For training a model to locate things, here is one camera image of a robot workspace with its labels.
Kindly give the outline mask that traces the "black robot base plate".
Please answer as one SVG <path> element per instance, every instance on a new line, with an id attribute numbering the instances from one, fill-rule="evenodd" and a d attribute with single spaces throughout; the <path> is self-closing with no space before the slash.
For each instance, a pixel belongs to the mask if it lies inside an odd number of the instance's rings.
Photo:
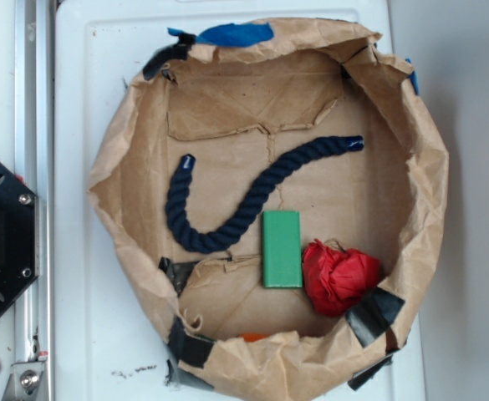
<path id="1" fill-rule="evenodd" d="M 0 317 L 37 276 L 37 200 L 0 162 Z"/>

